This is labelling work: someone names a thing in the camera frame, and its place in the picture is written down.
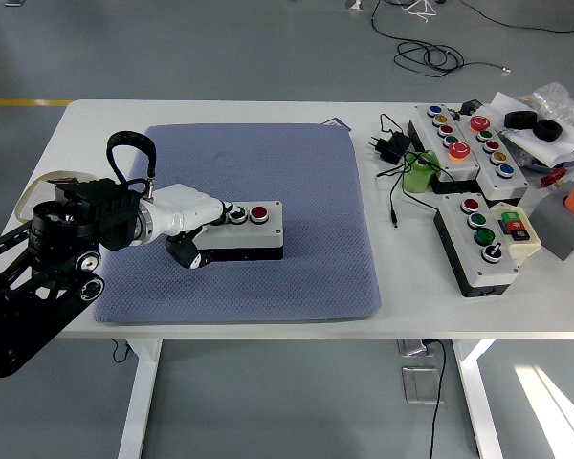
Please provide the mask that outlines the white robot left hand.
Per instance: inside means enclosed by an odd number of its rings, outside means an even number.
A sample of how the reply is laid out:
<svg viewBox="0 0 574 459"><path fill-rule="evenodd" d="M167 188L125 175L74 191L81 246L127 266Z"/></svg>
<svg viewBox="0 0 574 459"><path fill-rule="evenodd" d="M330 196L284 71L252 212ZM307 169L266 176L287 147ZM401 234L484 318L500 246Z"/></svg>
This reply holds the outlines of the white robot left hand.
<svg viewBox="0 0 574 459"><path fill-rule="evenodd" d="M181 184L156 190L152 198L140 202L137 241L146 245L163 234L166 250L179 265L187 269L204 267L210 257L199 252L193 239L232 207L231 202Z"/></svg>

